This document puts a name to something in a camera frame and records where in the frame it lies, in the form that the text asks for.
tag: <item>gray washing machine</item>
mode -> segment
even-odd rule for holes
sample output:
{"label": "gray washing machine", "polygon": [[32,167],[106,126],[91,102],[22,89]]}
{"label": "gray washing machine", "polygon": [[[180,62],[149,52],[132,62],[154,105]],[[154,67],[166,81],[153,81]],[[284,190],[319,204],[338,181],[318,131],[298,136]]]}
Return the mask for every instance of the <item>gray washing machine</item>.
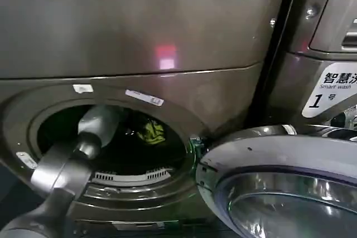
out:
{"label": "gray washing machine", "polygon": [[293,0],[260,123],[357,127],[357,0]]}
{"label": "gray washing machine", "polygon": [[0,0],[1,161],[29,184],[91,106],[117,106],[122,124],[72,218],[210,217],[195,166],[207,140],[243,127],[280,4]]}

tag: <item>washing machine door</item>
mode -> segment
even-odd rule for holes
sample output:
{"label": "washing machine door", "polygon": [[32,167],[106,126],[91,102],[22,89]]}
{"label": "washing machine door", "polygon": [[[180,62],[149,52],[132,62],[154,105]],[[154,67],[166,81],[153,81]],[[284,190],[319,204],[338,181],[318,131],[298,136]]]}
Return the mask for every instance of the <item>washing machine door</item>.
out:
{"label": "washing machine door", "polygon": [[276,125],[226,137],[196,171],[206,204],[241,237],[355,237],[357,131]]}

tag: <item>sticker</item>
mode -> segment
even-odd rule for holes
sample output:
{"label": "sticker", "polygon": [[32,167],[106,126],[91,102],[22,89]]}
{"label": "sticker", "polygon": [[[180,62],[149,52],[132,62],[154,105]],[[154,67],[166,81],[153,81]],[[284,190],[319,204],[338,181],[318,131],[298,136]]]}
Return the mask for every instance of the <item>sticker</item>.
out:
{"label": "sticker", "polygon": [[76,91],[79,94],[82,93],[92,93],[93,87],[90,84],[77,84],[77,85],[73,85],[73,89],[74,91]]}
{"label": "sticker", "polygon": [[142,94],[140,92],[137,91],[133,91],[133,90],[126,90],[125,91],[125,95],[133,97],[135,99],[138,100],[142,100],[145,101],[147,103],[151,103],[155,106],[161,106],[163,104],[163,99],[154,97],[154,96],[150,96],[150,95],[146,95],[146,94]]}
{"label": "sticker", "polygon": [[26,152],[17,152],[16,156],[29,168],[36,169],[37,163],[31,158],[31,156]]}
{"label": "sticker", "polygon": [[315,117],[332,106],[357,94],[357,63],[337,62],[321,74],[302,115]]}

